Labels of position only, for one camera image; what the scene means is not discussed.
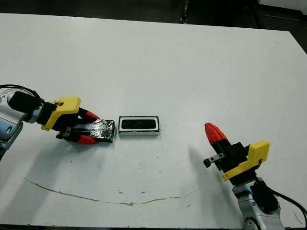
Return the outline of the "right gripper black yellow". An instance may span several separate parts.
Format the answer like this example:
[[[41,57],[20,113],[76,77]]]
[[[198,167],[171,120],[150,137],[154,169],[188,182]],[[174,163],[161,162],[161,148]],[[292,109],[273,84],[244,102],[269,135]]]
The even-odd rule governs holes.
[[[208,168],[212,163],[223,171],[222,178],[232,185],[251,181],[255,170],[267,160],[270,143],[258,141],[244,147],[240,142],[231,144],[225,134],[214,124],[205,123],[205,133],[216,155],[206,158],[203,163]]]

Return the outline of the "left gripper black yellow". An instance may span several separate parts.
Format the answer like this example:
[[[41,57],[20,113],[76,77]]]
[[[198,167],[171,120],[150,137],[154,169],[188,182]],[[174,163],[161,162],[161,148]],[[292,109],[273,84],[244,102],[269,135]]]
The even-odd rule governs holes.
[[[53,103],[44,103],[40,112],[40,125],[44,131],[55,130],[57,138],[63,139],[70,135],[71,128],[77,121],[77,114],[81,119],[98,120],[94,113],[79,108],[81,99],[78,96],[61,97]],[[78,144],[97,144],[98,141],[86,135],[73,136],[70,142]]]

